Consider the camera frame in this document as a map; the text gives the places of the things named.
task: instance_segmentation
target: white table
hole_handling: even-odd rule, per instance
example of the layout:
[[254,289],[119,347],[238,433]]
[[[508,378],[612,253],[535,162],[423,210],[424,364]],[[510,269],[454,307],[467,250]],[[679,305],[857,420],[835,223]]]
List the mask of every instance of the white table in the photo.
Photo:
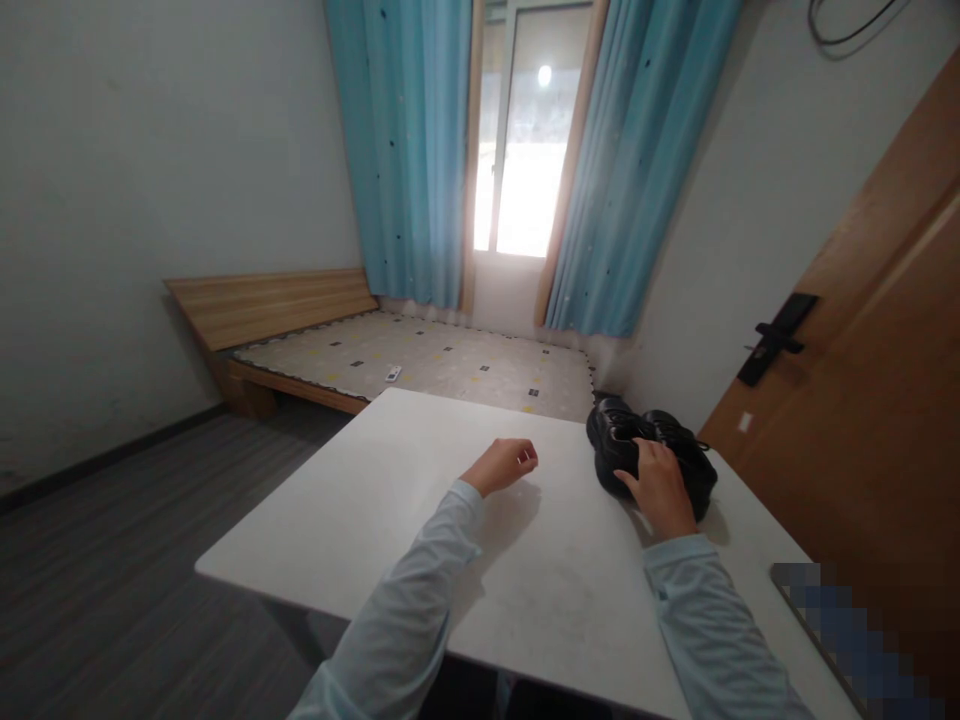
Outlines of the white table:
[[[498,436],[533,440],[540,467],[487,499],[484,554],[458,585],[448,650],[690,717],[643,573],[645,526],[600,487],[582,424],[391,388],[208,550],[197,572],[352,618]],[[702,530],[814,715],[858,718],[769,577],[774,562],[809,558],[717,453],[710,461],[720,479]],[[295,630],[296,616],[274,607]]]

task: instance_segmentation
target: wire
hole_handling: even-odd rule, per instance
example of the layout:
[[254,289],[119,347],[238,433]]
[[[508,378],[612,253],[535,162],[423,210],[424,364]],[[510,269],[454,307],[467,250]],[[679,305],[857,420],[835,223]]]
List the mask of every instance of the wire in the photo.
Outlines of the wire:
[[897,0],[889,0],[886,5],[880,8],[880,11],[874,15],[870,20],[861,25],[859,28],[854,30],[849,35],[844,35],[839,38],[825,38],[820,34],[820,30],[817,28],[817,11],[820,9],[820,6],[823,5],[823,0],[810,0],[810,6],[807,8],[807,24],[810,26],[810,33],[813,35],[813,39],[817,41],[817,44],[821,47],[828,47],[830,45],[842,45],[848,40],[853,40],[857,35],[862,33],[868,27],[873,25],[877,20],[879,20],[887,10],[896,2]]

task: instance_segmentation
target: wrist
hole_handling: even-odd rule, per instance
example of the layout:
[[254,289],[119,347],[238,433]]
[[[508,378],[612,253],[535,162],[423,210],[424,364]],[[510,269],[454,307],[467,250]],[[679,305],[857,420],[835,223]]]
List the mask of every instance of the wrist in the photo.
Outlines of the wrist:
[[480,499],[481,499],[481,500],[486,500],[486,499],[487,499],[487,495],[490,494],[490,490],[484,485],[483,482],[481,482],[481,481],[479,481],[479,480],[477,480],[477,479],[475,479],[475,478],[471,478],[469,472],[468,472],[468,473],[464,473],[464,474],[460,477],[460,479],[463,480],[463,482],[465,482],[467,485],[469,485],[470,487],[472,487],[474,490],[476,490],[477,493],[480,495]]
[[657,535],[659,535],[662,541],[666,542],[667,540],[676,540],[677,538],[696,535],[699,532],[700,530],[697,529],[696,525],[684,525],[659,531]]

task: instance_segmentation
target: light blue sleeve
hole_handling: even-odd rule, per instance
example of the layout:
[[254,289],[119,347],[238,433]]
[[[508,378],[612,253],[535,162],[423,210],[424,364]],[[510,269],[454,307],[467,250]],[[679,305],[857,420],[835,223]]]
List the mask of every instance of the light blue sleeve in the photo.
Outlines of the light blue sleeve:
[[690,714],[812,720],[703,535],[644,553],[660,630]]
[[414,718],[436,678],[457,576],[480,555],[483,499],[457,480],[380,580],[289,718]]

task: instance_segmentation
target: black shoe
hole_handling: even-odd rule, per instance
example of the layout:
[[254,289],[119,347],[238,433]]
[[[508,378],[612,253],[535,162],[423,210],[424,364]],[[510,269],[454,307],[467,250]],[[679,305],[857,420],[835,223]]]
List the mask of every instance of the black shoe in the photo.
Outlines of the black shoe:
[[673,454],[677,456],[680,472],[683,474],[683,485],[693,506],[693,516],[700,522],[710,507],[710,491],[717,484],[717,471],[704,453],[710,446],[699,442],[691,431],[663,410],[644,413],[641,420],[653,425],[655,439],[673,450]]
[[636,477],[640,458],[633,438],[656,440],[653,424],[642,420],[620,398],[606,398],[590,411],[587,437],[593,445],[593,463],[603,489],[614,497],[632,499],[630,489],[613,471],[625,470]]

